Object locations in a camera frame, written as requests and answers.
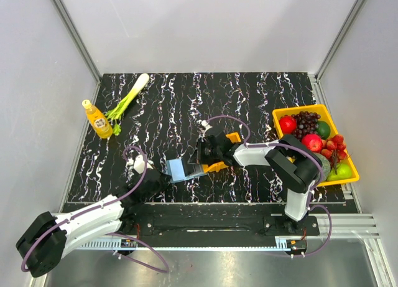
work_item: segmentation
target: bottle label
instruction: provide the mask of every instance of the bottle label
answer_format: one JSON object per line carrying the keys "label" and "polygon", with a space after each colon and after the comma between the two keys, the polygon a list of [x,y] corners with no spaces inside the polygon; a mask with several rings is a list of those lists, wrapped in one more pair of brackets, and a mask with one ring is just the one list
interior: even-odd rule
{"label": "bottle label", "polygon": [[94,121],[94,126],[97,128],[105,127],[105,125],[106,125],[106,122],[105,122],[104,118],[100,118],[100,119],[97,119]]}

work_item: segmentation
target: black marble table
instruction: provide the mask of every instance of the black marble table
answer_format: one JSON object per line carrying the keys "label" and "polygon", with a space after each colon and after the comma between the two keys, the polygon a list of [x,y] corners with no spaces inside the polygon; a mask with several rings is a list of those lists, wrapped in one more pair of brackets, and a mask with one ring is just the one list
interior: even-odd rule
{"label": "black marble table", "polygon": [[[139,74],[105,74],[96,106],[108,111],[127,95]],[[217,115],[235,116],[251,129],[250,143],[277,139],[272,111],[315,103],[306,73],[153,73],[148,86],[130,104],[121,134],[100,139],[88,129],[67,204],[90,203],[127,181],[122,158],[129,145],[141,147],[157,169],[167,159],[192,152],[198,122]],[[231,120],[214,121],[226,132],[247,132]],[[319,188],[320,202],[344,202],[340,186]],[[169,188],[153,202],[284,202],[286,188],[269,167],[228,168]]]}

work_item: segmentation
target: white wall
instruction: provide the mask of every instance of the white wall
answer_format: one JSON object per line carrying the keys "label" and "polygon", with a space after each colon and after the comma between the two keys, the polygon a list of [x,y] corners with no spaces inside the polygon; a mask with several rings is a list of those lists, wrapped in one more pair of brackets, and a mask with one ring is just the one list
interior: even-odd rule
{"label": "white wall", "polygon": [[63,1],[101,73],[314,73],[355,0]]}
{"label": "white wall", "polygon": [[321,79],[398,279],[398,0],[368,0]]}
{"label": "white wall", "polygon": [[56,212],[95,81],[50,0],[0,0],[0,285],[25,286],[15,244]]}

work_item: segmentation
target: metal floor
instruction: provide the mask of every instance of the metal floor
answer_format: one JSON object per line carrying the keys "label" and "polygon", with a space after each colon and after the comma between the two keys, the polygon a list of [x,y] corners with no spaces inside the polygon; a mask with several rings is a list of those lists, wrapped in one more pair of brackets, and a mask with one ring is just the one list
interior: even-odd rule
{"label": "metal floor", "polygon": [[[321,245],[309,240],[310,251]],[[47,277],[46,287],[238,287],[238,286],[377,286],[360,240],[332,240],[317,255],[280,258],[261,252],[162,252],[167,275],[148,270],[109,252],[77,250]],[[161,266],[148,251],[134,258]]]}

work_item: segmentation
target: dish soap bottle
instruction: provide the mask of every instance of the dish soap bottle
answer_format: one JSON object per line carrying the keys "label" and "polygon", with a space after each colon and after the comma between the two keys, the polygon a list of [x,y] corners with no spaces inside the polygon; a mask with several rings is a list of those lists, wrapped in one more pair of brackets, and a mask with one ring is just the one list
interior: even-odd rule
{"label": "dish soap bottle", "polygon": [[89,100],[83,100],[81,103],[86,110],[86,116],[95,132],[100,138],[107,139],[113,133],[112,126],[105,118],[104,114],[100,112]]}

